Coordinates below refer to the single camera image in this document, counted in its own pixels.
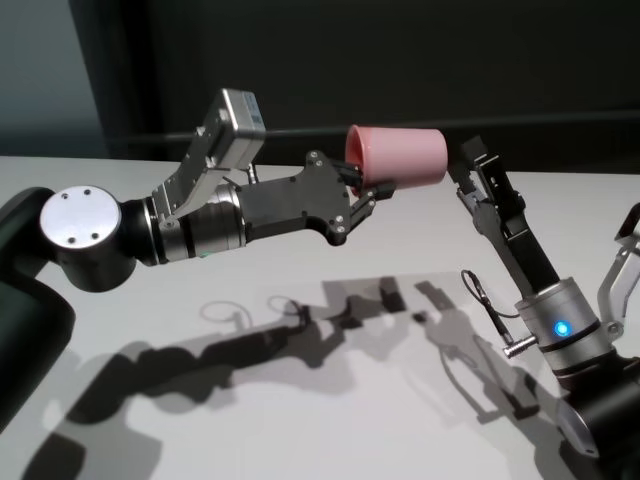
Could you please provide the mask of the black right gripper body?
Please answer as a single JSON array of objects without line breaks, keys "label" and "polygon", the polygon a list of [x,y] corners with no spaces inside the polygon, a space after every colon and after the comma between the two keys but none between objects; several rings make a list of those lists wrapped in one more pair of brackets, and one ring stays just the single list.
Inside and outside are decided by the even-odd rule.
[{"label": "black right gripper body", "polygon": [[531,230],[526,202],[504,171],[479,173],[486,197],[476,204],[473,221],[493,245],[523,297],[559,282],[559,276]]}]

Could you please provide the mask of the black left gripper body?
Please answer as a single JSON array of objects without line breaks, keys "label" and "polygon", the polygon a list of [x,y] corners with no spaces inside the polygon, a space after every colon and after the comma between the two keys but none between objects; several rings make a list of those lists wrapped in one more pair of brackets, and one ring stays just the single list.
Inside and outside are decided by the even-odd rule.
[{"label": "black left gripper body", "polygon": [[356,226],[347,185],[319,151],[296,175],[242,187],[239,205],[247,242],[310,229],[340,246]]}]

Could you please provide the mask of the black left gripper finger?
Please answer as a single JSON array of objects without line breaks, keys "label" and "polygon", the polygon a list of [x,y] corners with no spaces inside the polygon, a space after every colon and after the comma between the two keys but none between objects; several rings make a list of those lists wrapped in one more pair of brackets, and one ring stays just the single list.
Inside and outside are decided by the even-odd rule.
[{"label": "black left gripper finger", "polygon": [[350,220],[348,233],[355,230],[364,220],[372,215],[378,201],[390,199],[395,191],[394,182],[383,182],[374,186],[364,187],[362,183],[348,180],[347,185],[358,200],[350,206]]},{"label": "black left gripper finger", "polygon": [[347,186],[353,188],[362,186],[362,172],[356,165],[345,161],[333,160],[332,166]]}]

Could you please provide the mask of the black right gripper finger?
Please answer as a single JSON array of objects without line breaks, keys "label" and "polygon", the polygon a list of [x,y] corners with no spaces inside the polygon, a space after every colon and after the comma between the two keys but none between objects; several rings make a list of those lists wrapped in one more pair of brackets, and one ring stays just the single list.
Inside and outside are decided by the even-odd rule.
[{"label": "black right gripper finger", "polygon": [[491,153],[479,136],[465,142],[460,153],[463,175],[458,189],[463,194],[478,191],[478,186],[471,179],[471,174],[475,173],[487,198],[506,200],[507,176],[500,157]]},{"label": "black right gripper finger", "polygon": [[471,172],[465,166],[449,166],[448,174],[456,184],[456,195],[474,221],[487,221],[491,204],[486,194],[474,183]]}]

